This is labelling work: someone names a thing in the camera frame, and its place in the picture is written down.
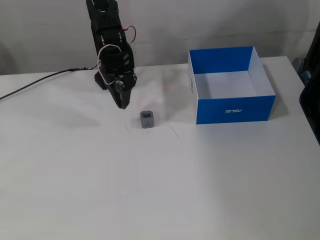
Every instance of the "black robotic arm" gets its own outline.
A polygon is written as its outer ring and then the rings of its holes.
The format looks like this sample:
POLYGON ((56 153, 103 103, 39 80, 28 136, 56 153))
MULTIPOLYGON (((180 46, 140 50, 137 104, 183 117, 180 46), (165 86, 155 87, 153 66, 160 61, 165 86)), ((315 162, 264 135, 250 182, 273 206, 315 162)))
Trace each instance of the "black robotic arm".
POLYGON ((137 77, 132 49, 119 18, 116 0, 86 0, 98 62, 95 81, 109 90, 117 106, 126 109, 137 77))

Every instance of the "white tabletop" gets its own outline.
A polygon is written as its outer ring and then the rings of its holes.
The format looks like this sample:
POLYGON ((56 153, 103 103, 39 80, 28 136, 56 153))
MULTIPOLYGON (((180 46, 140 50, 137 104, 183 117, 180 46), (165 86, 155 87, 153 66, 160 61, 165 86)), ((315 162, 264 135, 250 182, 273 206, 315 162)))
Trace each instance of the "white tabletop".
MULTIPOLYGON (((0 102, 1 240, 318 240, 320 146, 286 57, 268 122, 194 125, 187 65, 138 67, 126 110, 96 71, 0 102), (142 129, 140 112, 156 127, 142 129)), ((46 73, 0 77, 0 96, 46 73)))

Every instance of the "black cable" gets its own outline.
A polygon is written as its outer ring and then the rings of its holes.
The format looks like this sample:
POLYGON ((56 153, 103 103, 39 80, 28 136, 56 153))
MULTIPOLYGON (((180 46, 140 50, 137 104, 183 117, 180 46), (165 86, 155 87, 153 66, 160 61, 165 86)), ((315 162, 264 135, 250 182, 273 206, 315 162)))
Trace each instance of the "black cable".
POLYGON ((37 83, 39 83, 39 82, 41 82, 41 81, 43 81, 45 79, 51 78, 51 77, 53 77, 55 75, 59 75, 59 74, 67 73, 67 72, 85 71, 85 70, 91 70, 91 69, 92 69, 92 67, 90 67, 90 68, 86 68, 86 67, 85 68, 70 68, 68 70, 64 70, 64 71, 59 71, 59 72, 53 73, 53 74, 51 74, 49 76, 45 76, 45 77, 43 77, 43 78, 41 78, 41 79, 39 79, 37 81, 34 81, 34 82, 28 84, 27 86, 24 86, 24 87, 14 91, 14 92, 11 92, 11 93, 9 93, 9 94, 7 94, 5 96, 0 97, 0 101, 12 96, 13 94, 21 92, 22 90, 27 89, 27 88, 31 87, 32 85, 35 85, 35 84, 37 84, 37 83))
POLYGON ((137 30, 136 30, 135 26, 132 26, 132 27, 134 29, 134 38, 133 38, 132 42, 130 42, 130 44, 132 44, 136 40, 136 37, 137 37, 137 30))

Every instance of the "gray cube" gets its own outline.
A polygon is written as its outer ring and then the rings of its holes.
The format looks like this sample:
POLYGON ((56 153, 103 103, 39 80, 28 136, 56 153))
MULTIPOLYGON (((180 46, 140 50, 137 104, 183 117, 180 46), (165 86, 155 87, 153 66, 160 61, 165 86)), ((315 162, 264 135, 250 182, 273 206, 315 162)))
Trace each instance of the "gray cube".
POLYGON ((140 117, 143 129, 151 129, 155 126, 154 113, 152 111, 143 111, 140 113, 140 117))

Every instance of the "open cardboard box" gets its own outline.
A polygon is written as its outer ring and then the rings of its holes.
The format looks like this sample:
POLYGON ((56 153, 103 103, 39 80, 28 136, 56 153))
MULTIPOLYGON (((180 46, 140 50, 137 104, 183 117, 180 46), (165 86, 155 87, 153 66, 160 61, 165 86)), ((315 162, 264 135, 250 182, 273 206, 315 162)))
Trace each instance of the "open cardboard box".
POLYGON ((276 95, 253 46, 190 50, 196 124, 267 121, 276 95))

